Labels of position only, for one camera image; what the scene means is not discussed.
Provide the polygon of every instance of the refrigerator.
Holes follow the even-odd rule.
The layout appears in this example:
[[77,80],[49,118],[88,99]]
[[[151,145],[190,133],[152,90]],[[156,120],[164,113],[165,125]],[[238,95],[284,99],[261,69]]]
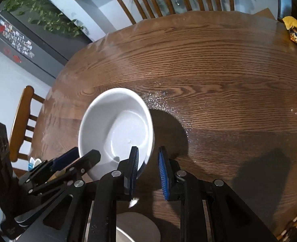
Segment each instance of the refrigerator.
[[34,11],[23,15],[17,11],[0,11],[0,52],[52,86],[68,60],[91,40],[84,33],[73,37],[44,30],[28,21]]

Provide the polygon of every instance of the screw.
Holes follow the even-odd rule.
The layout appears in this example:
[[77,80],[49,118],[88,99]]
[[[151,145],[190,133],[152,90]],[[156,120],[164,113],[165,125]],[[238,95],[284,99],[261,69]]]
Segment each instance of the screw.
[[186,173],[186,171],[184,171],[184,170],[179,170],[179,171],[177,171],[177,175],[178,175],[178,176],[186,176],[187,173]]
[[115,170],[115,171],[113,171],[113,172],[111,173],[111,175],[112,175],[113,177],[120,176],[121,174],[122,174],[122,172],[120,172],[120,171],[118,171],[118,170]]
[[214,181],[214,184],[218,187],[222,187],[224,185],[224,181],[222,181],[221,179],[216,179]]
[[77,180],[74,185],[75,185],[75,187],[82,187],[84,185],[84,181]]

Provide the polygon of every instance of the wooden table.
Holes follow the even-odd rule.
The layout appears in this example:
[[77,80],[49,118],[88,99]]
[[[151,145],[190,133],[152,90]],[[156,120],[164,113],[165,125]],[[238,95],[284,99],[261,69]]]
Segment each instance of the wooden table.
[[138,203],[162,241],[179,240],[180,205],[164,201],[157,147],[196,177],[225,180],[274,232],[297,214],[297,46],[282,23],[238,12],[144,20],[75,54],[44,102],[31,155],[77,146],[80,121],[100,93],[142,96],[155,150],[137,183]]

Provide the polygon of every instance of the bowl rim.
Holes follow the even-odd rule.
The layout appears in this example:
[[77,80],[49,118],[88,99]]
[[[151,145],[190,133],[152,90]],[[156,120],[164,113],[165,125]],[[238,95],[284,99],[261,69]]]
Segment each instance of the bowl rim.
[[79,151],[79,157],[82,157],[81,155],[81,130],[84,127],[85,124],[85,120],[90,112],[90,110],[92,109],[93,106],[95,106],[100,100],[102,100],[103,98],[112,95],[112,94],[116,94],[116,93],[122,93],[122,94],[126,94],[130,97],[132,97],[133,99],[136,100],[136,102],[138,102],[141,106],[141,108],[144,110],[145,113],[145,118],[147,120],[148,123],[148,149],[143,161],[143,164],[141,165],[140,168],[138,168],[138,177],[142,174],[145,166],[148,163],[148,160],[150,159],[150,156],[152,154],[152,151],[154,149],[153,146],[153,139],[154,139],[154,131],[153,131],[153,122],[152,122],[152,117],[149,111],[149,108],[147,107],[147,105],[145,104],[145,102],[143,101],[143,99],[134,91],[127,89],[127,88],[122,88],[122,87],[116,87],[116,88],[112,88],[109,90],[106,90],[104,92],[102,92],[101,94],[99,94],[92,102],[91,104],[87,107],[82,119],[81,119],[81,123],[79,126],[79,130],[78,130],[78,151]]
[[119,231],[120,233],[122,233],[124,236],[127,237],[127,239],[130,240],[130,242],[135,242],[135,240],[133,238],[130,237],[129,234],[127,234],[124,230],[122,230],[120,227],[116,226],[116,231]]

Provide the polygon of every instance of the cardboard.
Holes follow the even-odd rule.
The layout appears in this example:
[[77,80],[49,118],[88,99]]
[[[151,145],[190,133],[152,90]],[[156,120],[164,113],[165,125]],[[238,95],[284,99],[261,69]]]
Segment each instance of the cardboard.
[[258,13],[255,13],[254,15],[267,17],[269,19],[276,20],[269,8],[259,11]]

